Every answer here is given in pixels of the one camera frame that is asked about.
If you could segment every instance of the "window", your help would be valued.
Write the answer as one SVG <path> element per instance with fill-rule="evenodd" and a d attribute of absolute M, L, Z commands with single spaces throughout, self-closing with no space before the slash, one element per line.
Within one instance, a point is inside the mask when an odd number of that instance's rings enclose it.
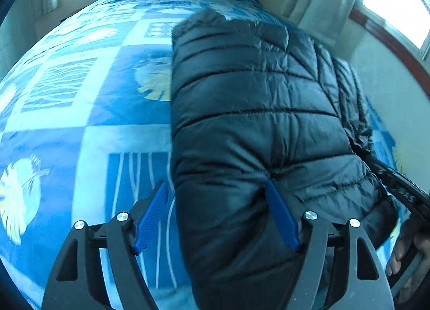
<path fill-rule="evenodd" d="M 363 0 L 363 5 L 402 33 L 420 50 L 421 56 L 425 55 L 430 14 L 423 0 Z"/>

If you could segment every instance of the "bed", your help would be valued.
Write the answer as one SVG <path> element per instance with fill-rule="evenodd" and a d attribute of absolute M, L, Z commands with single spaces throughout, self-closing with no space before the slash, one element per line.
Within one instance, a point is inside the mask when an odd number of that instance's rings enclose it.
<path fill-rule="evenodd" d="M 55 28 L 0 83 L 0 257 L 39 309 L 72 224 L 129 210 L 169 183 L 158 236 L 138 257 L 160 309 L 194 309 L 181 259 L 170 164 L 173 27 L 202 8 L 228 19 L 285 23 L 256 0 L 99 0 Z M 378 155 L 394 141 L 371 110 Z M 390 254 L 388 241 L 378 252 Z M 120 301 L 108 256 L 112 307 Z"/>

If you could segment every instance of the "window frame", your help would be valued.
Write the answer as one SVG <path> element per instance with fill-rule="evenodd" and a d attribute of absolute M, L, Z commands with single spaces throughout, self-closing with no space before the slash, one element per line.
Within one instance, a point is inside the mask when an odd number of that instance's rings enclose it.
<path fill-rule="evenodd" d="M 390 35 L 392 35 L 396 40 L 398 40 L 417 60 L 420 62 L 424 62 L 424 60 L 428 57 L 430 51 L 430 30 L 427 32 L 426 39 L 421 48 L 418 48 L 415 44 L 413 44 L 409 38 L 407 38 L 401 31 L 392 26 L 388 21 L 384 18 L 380 17 L 378 14 L 364 6 L 364 0 L 357 0 L 354 4 L 354 8 L 359 10 L 361 13 L 369 17 L 372 21 L 374 21 L 377 25 L 379 25 L 382 29 L 387 31 Z M 422 0 L 423 4 L 427 8 L 427 11 L 430 13 L 430 0 Z"/>

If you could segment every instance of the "blue bedsheet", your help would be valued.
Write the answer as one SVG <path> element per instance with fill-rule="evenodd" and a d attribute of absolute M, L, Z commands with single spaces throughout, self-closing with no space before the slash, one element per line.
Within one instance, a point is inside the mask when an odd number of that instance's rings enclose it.
<path fill-rule="evenodd" d="M 168 206 L 138 262 L 160 308 L 195 307 L 169 173 L 171 32 L 206 7 L 228 19 L 283 24 L 255 0 L 99 0 L 38 42 L 0 83 L 0 256 L 35 308 L 73 223 L 106 222 L 159 180 L 169 184 Z M 393 143 L 378 134 L 377 149 L 392 164 Z M 119 309 L 107 259 L 103 252 Z"/>

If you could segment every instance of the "blue gripper pad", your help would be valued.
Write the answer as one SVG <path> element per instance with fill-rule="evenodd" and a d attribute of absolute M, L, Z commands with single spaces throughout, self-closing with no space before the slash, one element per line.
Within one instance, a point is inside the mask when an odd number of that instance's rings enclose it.
<path fill-rule="evenodd" d="M 266 201 L 283 242 L 293 251 L 298 252 L 301 243 L 297 221 L 272 180 L 269 180 L 266 185 Z"/>
<path fill-rule="evenodd" d="M 149 246 L 151 238 L 157 231 L 158 222 L 160 222 L 168 198 L 169 189 L 167 184 L 162 182 L 153 195 L 142 218 L 136 224 L 136 241 L 133 249 L 137 254 L 140 254 Z"/>

